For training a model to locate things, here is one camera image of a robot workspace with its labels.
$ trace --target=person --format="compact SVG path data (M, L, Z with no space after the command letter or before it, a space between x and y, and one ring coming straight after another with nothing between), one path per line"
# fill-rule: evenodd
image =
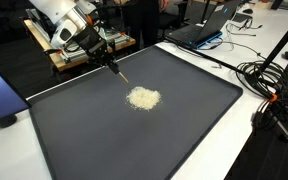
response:
M134 5L124 9L125 27L130 27L130 36L136 40L134 51L140 49L141 34L144 47L157 43L159 14L164 10L169 0L133 0Z

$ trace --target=white table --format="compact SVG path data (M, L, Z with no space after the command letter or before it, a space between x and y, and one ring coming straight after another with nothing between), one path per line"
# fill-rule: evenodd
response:
M254 9L253 26L262 24L258 30L247 30L256 37L232 36L233 41L250 46L267 56L284 33L288 30L288 11L268 11ZM179 50L174 44L160 43L159 47L182 59L199 66L238 86L234 72L223 67L212 68L217 64ZM230 51L229 44L223 44L212 51L204 51L234 66L241 62L257 60L256 54L248 49L235 46ZM288 44L282 52L288 51ZM287 60L281 55L275 59L282 67ZM188 158L173 179L223 179L240 150L252 132L251 117L263 99L244 88L243 96L214 126L205 139ZM51 179L44 156L39 146L28 111L17 114L18 122L6 129L0 129L0 180L44 180Z

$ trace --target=robotic arm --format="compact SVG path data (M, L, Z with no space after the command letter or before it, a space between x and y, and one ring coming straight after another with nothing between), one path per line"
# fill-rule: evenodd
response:
M108 66L115 74L120 74L114 58L107 52L106 41L91 27L85 14L89 14L95 6L85 0L75 3L73 0L29 0L56 25L51 43L61 48L69 40L75 41L88 55L89 62Z

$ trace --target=wooden board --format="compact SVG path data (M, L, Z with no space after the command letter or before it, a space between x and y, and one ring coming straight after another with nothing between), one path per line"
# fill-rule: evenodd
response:
M34 26L32 20L24 20L24 24L27 27L27 29L32 33L36 41L40 44L43 51L48 49L53 49L51 44L45 39L45 37L42 35L41 32L39 32L36 27ZM131 38L129 42L125 42L123 44L116 45L116 51L121 50L123 48L129 47L131 45L135 44L135 39ZM87 59L81 59L78 61L72 61L70 63L65 63L62 57L58 54L51 54L50 60L55 65L55 67L58 69L59 72L64 71L66 69L73 68L75 66L78 66L80 64L86 63Z

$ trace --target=floor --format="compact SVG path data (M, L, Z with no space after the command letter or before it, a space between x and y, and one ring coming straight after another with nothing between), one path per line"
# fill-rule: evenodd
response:
M25 15L25 8L30 7L27 2L18 1L6 30L0 28L0 71L24 97L59 84L41 49L23 33L17 19ZM111 22L117 26L120 24L118 18ZM254 132L226 179L288 180L288 143L277 139L277 130L273 128L270 131Z

